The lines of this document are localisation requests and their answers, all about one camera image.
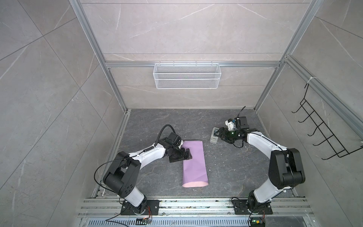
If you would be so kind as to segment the pink wrapping paper sheet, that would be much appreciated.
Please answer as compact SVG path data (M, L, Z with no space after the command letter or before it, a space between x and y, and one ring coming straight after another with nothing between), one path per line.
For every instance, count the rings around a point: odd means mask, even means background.
M184 188L204 187L209 184L202 141L185 141L183 148L189 149L192 159L183 161Z

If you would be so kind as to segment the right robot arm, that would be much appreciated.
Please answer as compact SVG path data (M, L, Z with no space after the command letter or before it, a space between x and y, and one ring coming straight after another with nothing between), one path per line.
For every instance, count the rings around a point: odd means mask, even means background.
M225 121L225 125L226 127L214 129L212 136L232 145L237 140L242 140L269 158L268 179L249 194L247 208L250 213L263 211L283 191L305 182L303 163L297 149L282 146L259 130L250 128L245 116L229 119Z

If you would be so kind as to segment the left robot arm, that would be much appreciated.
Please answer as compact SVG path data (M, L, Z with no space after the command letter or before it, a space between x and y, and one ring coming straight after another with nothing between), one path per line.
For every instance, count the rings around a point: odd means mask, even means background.
M156 144L143 150L130 154L120 152L105 173L103 183L134 208L143 210L147 198L136 187L140 170L164 157L169 157L170 163L192 159L190 150L182 145L181 137L172 132L168 137L158 139Z

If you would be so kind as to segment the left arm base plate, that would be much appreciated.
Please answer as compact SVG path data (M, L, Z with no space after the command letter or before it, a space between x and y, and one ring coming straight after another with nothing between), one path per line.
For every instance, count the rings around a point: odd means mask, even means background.
M128 201L122 203L121 215L157 215L159 212L160 200L146 200L135 207Z

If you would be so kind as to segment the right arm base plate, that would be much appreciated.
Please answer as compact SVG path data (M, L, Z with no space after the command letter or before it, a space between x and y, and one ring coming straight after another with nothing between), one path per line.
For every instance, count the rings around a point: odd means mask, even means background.
M236 215L249 215L249 214L259 214L259 215L272 215L273 211L270 206L270 202L258 203L250 201L247 199L236 199L232 198L231 203L234 208Z

